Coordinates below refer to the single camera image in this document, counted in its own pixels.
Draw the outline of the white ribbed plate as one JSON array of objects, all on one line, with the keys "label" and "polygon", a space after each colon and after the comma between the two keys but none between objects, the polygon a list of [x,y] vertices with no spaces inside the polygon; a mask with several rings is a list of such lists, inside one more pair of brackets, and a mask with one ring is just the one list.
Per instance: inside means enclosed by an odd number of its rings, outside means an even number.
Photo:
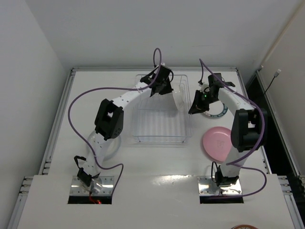
[{"label": "white ribbed plate", "polygon": [[184,90],[180,84],[173,84],[172,85],[172,95],[173,100],[176,105],[176,108],[179,112],[182,112],[184,110]]}]

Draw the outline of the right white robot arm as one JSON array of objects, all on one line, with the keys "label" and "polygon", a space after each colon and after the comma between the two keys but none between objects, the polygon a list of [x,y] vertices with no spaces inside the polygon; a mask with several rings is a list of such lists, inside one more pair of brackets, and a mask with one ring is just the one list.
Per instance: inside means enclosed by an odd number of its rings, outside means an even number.
[{"label": "right white robot arm", "polygon": [[220,73],[209,75],[208,89],[195,91],[188,111],[191,115],[200,114],[209,111],[210,104],[220,101],[234,115],[231,128],[233,148],[214,176],[219,187],[235,184],[247,158],[265,143],[267,112],[255,107],[249,99],[234,91],[234,87],[232,82],[223,81]]}]

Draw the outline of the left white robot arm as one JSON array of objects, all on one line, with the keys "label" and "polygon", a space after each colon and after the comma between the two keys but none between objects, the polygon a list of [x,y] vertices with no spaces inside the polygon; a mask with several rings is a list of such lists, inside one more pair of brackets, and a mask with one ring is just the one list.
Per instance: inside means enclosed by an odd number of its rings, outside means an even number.
[{"label": "left white robot arm", "polygon": [[123,95],[112,100],[102,100],[94,121],[94,139],[89,142],[84,137],[81,137],[92,151],[92,155],[74,157],[76,163],[78,163],[78,160],[84,161],[82,166],[78,166],[77,177],[85,186],[90,187],[93,180],[98,178],[100,170],[107,169],[102,167],[102,162],[109,146],[114,139],[119,137],[123,130],[125,108],[133,107],[154,94],[164,95],[171,93],[173,91],[171,86],[172,79],[172,70],[160,65],[149,74],[143,76],[133,88],[126,88],[127,92]]}]

